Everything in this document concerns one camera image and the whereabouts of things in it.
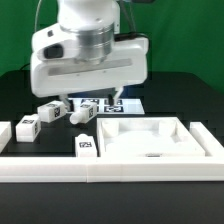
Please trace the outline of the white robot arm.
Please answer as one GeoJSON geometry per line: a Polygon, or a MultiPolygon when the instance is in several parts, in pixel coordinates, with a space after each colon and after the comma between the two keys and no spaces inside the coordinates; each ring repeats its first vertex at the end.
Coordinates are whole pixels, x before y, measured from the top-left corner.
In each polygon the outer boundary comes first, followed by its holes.
{"type": "Polygon", "coordinates": [[[117,0],[57,0],[57,22],[32,36],[30,81],[38,97],[113,88],[116,103],[123,89],[147,78],[149,40],[119,32],[117,0]]]}

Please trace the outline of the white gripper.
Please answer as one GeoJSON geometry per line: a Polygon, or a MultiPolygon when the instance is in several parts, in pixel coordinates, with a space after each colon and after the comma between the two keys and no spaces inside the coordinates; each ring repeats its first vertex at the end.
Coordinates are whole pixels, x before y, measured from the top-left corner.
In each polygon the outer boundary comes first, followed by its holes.
{"type": "Polygon", "coordinates": [[[37,97],[59,95],[67,110],[66,94],[115,88],[113,104],[124,86],[143,83],[147,78],[148,39],[116,42],[112,53],[99,63],[76,63],[74,59],[41,61],[31,56],[31,89],[37,97]]]}

